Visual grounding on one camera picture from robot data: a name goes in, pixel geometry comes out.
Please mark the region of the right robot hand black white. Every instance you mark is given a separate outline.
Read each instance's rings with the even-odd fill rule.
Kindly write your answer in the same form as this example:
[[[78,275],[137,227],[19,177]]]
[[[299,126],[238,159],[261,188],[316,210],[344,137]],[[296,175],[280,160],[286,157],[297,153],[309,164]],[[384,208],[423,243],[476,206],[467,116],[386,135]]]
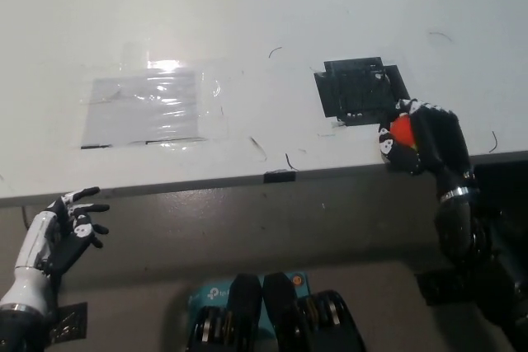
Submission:
[[[408,120],[412,143],[391,131],[403,117]],[[402,99],[378,130],[379,150],[393,167],[412,175],[429,171],[435,176],[462,179],[471,172],[469,152],[457,115],[441,106],[417,99]]]

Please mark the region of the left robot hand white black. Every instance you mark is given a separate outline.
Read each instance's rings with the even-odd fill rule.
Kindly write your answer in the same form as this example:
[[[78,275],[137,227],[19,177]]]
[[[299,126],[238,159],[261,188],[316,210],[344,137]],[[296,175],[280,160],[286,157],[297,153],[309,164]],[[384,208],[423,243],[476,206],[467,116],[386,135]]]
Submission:
[[[103,213],[108,204],[81,204],[100,193],[98,186],[61,195],[32,220],[15,267],[32,268],[50,276],[64,275],[90,246],[103,248],[98,238],[109,229],[94,223],[92,213]]]

